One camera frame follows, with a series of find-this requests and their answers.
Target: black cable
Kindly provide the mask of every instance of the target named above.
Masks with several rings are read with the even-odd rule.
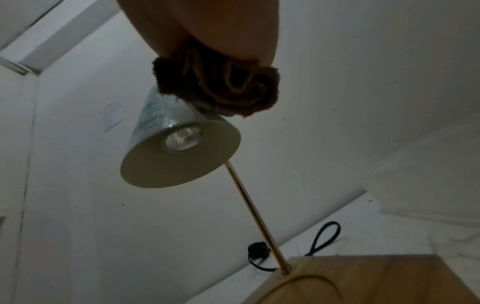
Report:
[[[325,243],[323,243],[319,247],[316,247],[320,236],[330,226],[336,226],[335,234],[328,241],[326,241]],[[340,224],[338,222],[332,221],[332,222],[328,222],[325,225],[323,225],[323,227],[320,229],[320,231],[316,234],[315,240],[313,241],[313,244],[311,245],[310,252],[307,253],[305,256],[313,256],[315,253],[319,252],[320,250],[332,245],[333,242],[335,242],[335,240],[339,237],[341,231],[342,231],[342,226],[340,226]],[[261,271],[275,272],[275,271],[277,271],[278,268],[264,268],[262,266],[259,266],[259,265],[255,264],[254,261],[252,260],[252,259],[260,259],[261,258],[261,259],[263,259],[263,261],[265,261],[268,258],[269,255],[270,255],[270,251],[267,247],[267,243],[265,243],[265,242],[255,243],[255,244],[252,244],[248,247],[248,260],[249,260],[250,264],[252,264],[256,269],[259,269]]]

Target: lamp shade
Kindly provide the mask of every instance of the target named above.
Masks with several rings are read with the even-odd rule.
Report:
[[[241,141],[218,114],[152,88],[121,164],[131,185],[164,188],[200,178],[228,161]]]

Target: brown towel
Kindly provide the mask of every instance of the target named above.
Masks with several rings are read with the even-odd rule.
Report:
[[[157,58],[153,72],[160,93],[224,116],[247,117],[271,108],[279,98],[276,68],[229,58],[199,42],[176,58]]]

